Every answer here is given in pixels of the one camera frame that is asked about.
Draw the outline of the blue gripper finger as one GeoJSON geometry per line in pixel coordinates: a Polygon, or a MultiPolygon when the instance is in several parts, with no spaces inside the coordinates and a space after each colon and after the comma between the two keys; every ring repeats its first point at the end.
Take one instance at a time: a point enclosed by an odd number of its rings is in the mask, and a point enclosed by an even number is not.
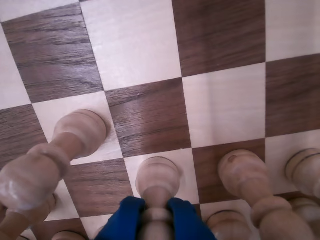
{"type": "Polygon", "coordinates": [[[175,240],[216,240],[189,201],[171,198],[167,206],[173,214],[175,240]]]}
{"type": "Polygon", "coordinates": [[[141,212],[146,202],[128,196],[120,202],[119,209],[94,238],[95,240],[135,240],[140,225],[141,212]]]}

